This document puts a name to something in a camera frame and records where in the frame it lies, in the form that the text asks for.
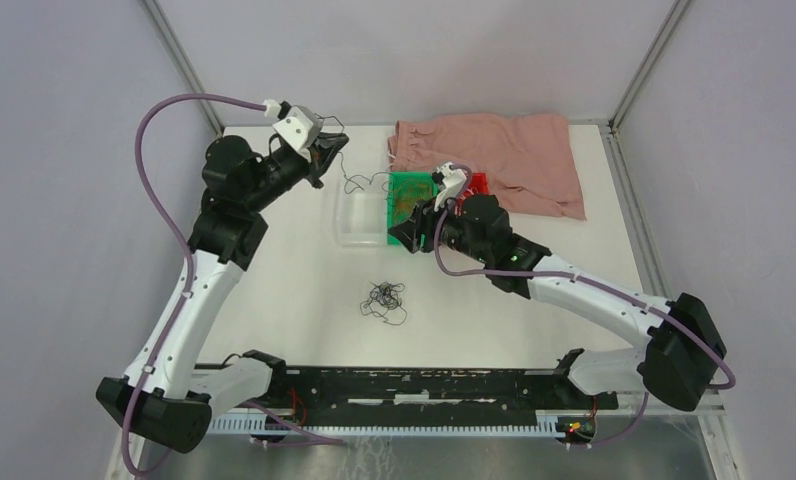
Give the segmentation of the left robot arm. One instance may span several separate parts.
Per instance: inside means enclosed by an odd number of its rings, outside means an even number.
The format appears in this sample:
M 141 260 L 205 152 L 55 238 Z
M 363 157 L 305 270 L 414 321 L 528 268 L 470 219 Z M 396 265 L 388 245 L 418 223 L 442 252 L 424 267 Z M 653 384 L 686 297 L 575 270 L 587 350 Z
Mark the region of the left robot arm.
M 268 231 L 263 210 L 301 181 L 321 188 L 349 142 L 344 133 L 320 133 L 298 152 L 279 134 L 270 140 L 275 146 L 266 156 L 236 135 L 207 147 L 200 213 L 175 290 L 134 362 L 121 377 L 103 378 L 96 391 L 123 430 L 178 453 L 194 450 L 211 422 L 229 410 L 256 399 L 277 406 L 289 391 L 285 361 L 255 350 L 193 376 L 221 307 Z

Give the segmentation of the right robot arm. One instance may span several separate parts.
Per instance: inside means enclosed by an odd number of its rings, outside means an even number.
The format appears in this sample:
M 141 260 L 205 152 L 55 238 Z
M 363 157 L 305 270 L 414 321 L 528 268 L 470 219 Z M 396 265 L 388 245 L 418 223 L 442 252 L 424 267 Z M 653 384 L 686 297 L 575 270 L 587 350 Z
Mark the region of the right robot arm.
M 615 334 L 625 349 L 573 350 L 551 382 L 554 400 L 576 408 L 591 395 L 646 392 L 676 410 L 691 412 L 709 390 L 734 386 L 727 349 L 705 303 L 682 293 L 670 300 L 624 289 L 584 273 L 547 247 L 517 234 L 492 195 L 474 195 L 458 210 L 420 201 L 410 216 L 388 228 L 411 253 L 450 249 L 482 263 L 478 274 L 525 299 L 574 313 Z M 718 372 L 726 380 L 715 383 Z

